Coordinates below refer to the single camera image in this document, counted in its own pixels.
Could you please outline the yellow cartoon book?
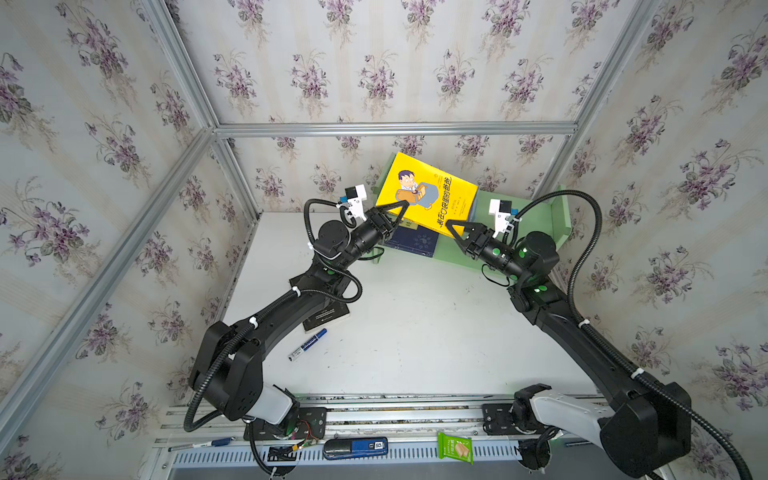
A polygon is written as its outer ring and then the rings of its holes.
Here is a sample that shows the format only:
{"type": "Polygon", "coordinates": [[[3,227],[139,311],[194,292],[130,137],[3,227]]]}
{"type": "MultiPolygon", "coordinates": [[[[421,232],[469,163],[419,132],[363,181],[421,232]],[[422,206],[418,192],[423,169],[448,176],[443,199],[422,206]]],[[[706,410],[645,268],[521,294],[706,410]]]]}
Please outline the yellow cartoon book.
{"type": "Polygon", "coordinates": [[[405,201],[404,219],[447,237],[447,222],[466,222],[478,187],[404,153],[397,153],[382,176],[376,206],[405,201]]]}

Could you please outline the navy book yellow label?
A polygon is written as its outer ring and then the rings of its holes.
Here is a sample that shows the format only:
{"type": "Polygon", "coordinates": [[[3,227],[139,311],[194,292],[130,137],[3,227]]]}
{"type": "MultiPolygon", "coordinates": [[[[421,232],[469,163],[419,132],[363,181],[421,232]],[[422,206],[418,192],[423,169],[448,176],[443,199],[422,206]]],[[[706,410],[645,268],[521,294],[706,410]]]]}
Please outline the navy book yellow label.
{"type": "Polygon", "coordinates": [[[397,227],[384,246],[403,252],[432,258],[440,234],[423,226],[408,223],[397,227]]]}

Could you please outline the white blue magazine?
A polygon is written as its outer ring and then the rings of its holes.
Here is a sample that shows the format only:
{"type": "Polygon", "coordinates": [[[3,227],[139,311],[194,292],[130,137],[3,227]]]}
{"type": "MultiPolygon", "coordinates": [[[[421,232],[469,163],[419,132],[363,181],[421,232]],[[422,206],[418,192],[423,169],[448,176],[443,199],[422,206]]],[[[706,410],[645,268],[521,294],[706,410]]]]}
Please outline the white blue magazine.
{"type": "Polygon", "coordinates": [[[479,201],[479,193],[477,193],[475,195],[475,197],[473,198],[473,202],[472,202],[472,205],[471,205],[471,208],[470,208],[470,212],[469,212],[469,215],[468,215],[468,218],[467,218],[467,220],[469,220],[470,222],[475,222],[476,221],[475,217],[476,217],[476,212],[477,212],[478,201],[479,201]]]}

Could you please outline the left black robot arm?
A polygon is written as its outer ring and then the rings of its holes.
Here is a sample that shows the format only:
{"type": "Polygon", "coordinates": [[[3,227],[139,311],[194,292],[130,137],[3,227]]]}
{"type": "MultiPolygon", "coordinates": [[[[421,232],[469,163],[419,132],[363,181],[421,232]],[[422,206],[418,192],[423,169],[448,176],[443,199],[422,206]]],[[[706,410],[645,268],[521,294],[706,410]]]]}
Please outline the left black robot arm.
{"type": "Polygon", "coordinates": [[[310,316],[333,302],[350,304],[361,298],[362,284],[350,266],[371,259],[408,209],[405,201],[374,206],[363,212],[359,225],[337,219],[314,230],[310,214],[315,203],[308,200],[303,210],[313,257],[296,283],[263,309],[231,325],[218,321],[206,330],[188,379],[194,394],[183,421],[185,431],[198,430],[218,417],[293,423],[299,403],[288,390],[265,385],[264,360],[310,316]]]}

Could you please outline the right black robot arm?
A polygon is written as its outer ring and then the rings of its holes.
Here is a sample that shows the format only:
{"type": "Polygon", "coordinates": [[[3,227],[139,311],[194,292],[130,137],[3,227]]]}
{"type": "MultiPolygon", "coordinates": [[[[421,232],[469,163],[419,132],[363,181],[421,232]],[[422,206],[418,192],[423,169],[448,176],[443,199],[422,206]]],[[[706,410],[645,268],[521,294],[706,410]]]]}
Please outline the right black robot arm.
{"type": "Polygon", "coordinates": [[[738,476],[752,473],[729,437],[691,407],[687,391],[676,383],[663,384],[632,362],[607,340],[575,303],[576,276],[596,246],[602,211],[589,194],[566,189],[592,208],[592,236],[574,263],[567,288],[549,278],[559,262],[553,238],[532,231],[519,238],[516,224],[538,200],[515,216],[501,213],[498,230],[476,222],[448,220],[445,225],[460,250],[507,278],[505,284],[515,309],[552,338],[597,386],[609,404],[600,413],[586,402],[555,393],[539,384],[515,395],[514,411],[525,430],[559,429],[600,447],[625,475],[656,478],[657,469],[686,456],[692,449],[692,427],[698,425],[731,459],[738,476]]]}

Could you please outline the green two-tier shelf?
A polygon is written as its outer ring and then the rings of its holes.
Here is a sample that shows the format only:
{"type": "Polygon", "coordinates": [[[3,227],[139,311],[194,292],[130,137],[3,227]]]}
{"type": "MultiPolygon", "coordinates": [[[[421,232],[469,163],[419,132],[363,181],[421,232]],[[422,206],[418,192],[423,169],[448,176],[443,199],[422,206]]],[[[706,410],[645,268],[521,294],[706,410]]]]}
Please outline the green two-tier shelf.
{"type": "MultiPolygon", "coordinates": [[[[369,168],[369,172],[365,177],[365,182],[368,191],[373,194],[374,199],[377,198],[379,189],[383,183],[382,175],[389,171],[393,159],[394,157],[391,157],[389,163],[385,167],[379,166],[374,168],[371,166],[369,168]]],[[[479,190],[478,193],[479,201],[475,222],[483,223],[489,227],[494,226],[494,219],[488,212],[491,199],[511,200],[513,202],[513,208],[517,210],[521,210],[530,203],[529,200],[496,192],[479,190]]],[[[572,231],[568,199],[565,196],[556,197],[555,199],[540,203],[529,210],[522,217],[521,224],[519,225],[519,238],[532,231],[541,231],[550,235],[555,241],[556,248],[559,249],[562,247],[572,231]]],[[[480,270],[481,268],[479,262],[473,261],[461,253],[453,239],[449,239],[447,236],[441,234],[432,259],[473,270],[480,270]]]]}

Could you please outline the black book with antlers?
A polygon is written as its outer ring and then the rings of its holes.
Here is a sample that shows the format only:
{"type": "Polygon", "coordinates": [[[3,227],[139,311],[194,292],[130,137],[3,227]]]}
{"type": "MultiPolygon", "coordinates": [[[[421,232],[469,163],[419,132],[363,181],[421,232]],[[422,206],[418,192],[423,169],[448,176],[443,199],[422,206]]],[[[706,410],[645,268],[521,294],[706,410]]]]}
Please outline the black book with antlers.
{"type": "Polygon", "coordinates": [[[347,304],[340,301],[340,288],[349,284],[347,280],[332,280],[328,275],[321,278],[295,276],[289,282],[301,292],[289,309],[292,328],[301,325],[305,332],[309,332],[350,313],[347,304]]]}

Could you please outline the blue white marker pen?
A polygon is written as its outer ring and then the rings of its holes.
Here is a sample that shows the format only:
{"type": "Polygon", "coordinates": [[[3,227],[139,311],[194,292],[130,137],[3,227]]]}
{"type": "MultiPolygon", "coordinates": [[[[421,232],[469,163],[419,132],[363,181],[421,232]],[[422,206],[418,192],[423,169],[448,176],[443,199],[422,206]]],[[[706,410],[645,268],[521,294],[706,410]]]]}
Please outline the blue white marker pen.
{"type": "Polygon", "coordinates": [[[306,353],[309,349],[311,349],[315,344],[318,343],[318,341],[323,338],[327,334],[328,330],[326,328],[321,329],[318,333],[307,339],[304,343],[302,343],[299,347],[297,347],[293,352],[291,352],[288,356],[288,360],[290,362],[295,361],[300,356],[302,356],[304,353],[306,353]]]}

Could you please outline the green snack packet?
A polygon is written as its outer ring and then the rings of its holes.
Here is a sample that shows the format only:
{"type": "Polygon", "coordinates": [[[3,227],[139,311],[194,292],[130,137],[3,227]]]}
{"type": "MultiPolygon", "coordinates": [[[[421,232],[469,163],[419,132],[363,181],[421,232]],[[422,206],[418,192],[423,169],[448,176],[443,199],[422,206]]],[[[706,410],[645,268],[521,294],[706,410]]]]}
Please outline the green snack packet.
{"type": "Polygon", "coordinates": [[[438,433],[437,455],[441,460],[451,459],[474,464],[473,444],[470,438],[438,433]]]}

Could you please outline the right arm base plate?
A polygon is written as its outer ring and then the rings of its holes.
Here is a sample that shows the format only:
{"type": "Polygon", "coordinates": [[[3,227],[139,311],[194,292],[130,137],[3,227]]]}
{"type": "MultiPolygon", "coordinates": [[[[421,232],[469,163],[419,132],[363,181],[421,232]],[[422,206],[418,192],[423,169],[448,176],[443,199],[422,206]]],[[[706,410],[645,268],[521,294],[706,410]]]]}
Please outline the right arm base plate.
{"type": "Polygon", "coordinates": [[[481,406],[483,431],[489,436],[538,435],[549,425],[539,421],[532,407],[520,400],[511,403],[486,403],[481,406]]]}

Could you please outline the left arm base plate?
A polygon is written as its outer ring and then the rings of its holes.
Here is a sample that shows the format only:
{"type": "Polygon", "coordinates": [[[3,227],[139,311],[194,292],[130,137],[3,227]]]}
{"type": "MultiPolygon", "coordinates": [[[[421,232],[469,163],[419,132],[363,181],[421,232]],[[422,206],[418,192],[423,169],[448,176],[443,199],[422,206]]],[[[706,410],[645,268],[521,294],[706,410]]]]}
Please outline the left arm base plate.
{"type": "Polygon", "coordinates": [[[256,419],[245,427],[245,441],[322,440],[325,436],[328,410],[324,407],[294,408],[278,424],[256,419]]]}

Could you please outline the blue black device on rail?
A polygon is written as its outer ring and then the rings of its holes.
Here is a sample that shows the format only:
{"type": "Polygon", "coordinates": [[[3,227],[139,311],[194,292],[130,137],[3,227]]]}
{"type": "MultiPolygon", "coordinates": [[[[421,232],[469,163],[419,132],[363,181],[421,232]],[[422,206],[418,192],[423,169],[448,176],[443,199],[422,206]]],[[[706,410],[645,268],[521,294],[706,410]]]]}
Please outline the blue black device on rail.
{"type": "Polygon", "coordinates": [[[384,456],[389,452],[386,437],[335,438],[323,445],[323,458],[328,461],[384,456]]]}

